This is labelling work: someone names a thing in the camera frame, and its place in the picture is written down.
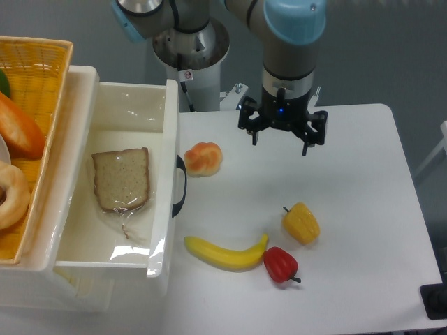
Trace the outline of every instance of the red bell pepper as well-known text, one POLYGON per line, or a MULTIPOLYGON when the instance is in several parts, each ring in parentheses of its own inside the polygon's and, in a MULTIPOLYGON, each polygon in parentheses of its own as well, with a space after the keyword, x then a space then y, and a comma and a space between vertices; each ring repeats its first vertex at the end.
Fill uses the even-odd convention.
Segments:
POLYGON ((276 283, 293 280, 301 283, 301 279, 295 278, 298 271, 298 262, 290 253, 277 246, 264 252, 264 265, 272 280, 276 283))

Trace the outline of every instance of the drawer handle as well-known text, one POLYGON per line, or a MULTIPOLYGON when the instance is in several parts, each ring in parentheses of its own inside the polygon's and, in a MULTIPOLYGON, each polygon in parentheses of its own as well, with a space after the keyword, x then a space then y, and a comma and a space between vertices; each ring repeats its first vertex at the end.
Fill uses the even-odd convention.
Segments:
POLYGON ((173 204, 173 218, 176 217, 178 213, 180 213, 180 210, 183 207, 184 200, 186 198, 186 186, 188 184, 186 177, 186 166, 184 164, 182 157, 180 157, 179 155, 177 155, 177 168, 181 169, 184 173, 184 189, 182 199, 177 204, 173 204))

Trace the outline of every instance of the white cabinet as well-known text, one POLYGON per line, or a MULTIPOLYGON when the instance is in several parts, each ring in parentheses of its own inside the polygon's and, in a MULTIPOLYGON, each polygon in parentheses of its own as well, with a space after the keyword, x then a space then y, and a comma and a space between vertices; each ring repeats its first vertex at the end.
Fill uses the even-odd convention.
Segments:
POLYGON ((70 67, 38 224, 21 262, 0 266, 0 306, 103 311, 115 281, 146 280, 154 296, 166 293, 177 178, 186 191, 178 119, 173 80, 105 83, 94 68, 70 67), (129 220, 102 213, 91 154, 139 147, 149 149, 149 202, 129 220))

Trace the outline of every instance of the bread slice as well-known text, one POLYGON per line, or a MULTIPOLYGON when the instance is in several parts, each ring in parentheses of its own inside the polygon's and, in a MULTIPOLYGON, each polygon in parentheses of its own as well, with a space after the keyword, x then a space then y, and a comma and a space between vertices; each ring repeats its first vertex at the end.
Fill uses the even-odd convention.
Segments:
POLYGON ((92 154, 94 192, 101 209, 122 213, 143 206, 149 199, 149 151, 127 149, 92 154))

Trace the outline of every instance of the yellow banana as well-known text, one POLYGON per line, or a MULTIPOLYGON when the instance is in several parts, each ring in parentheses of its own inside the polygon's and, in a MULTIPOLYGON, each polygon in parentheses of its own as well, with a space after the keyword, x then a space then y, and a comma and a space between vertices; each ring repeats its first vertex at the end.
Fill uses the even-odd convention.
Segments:
POLYGON ((263 259, 267 247, 268 236, 264 234, 261 240, 246 250, 230 250, 209 243, 200 237, 187 236, 184 238, 186 249, 215 267, 230 270, 250 269, 263 259))

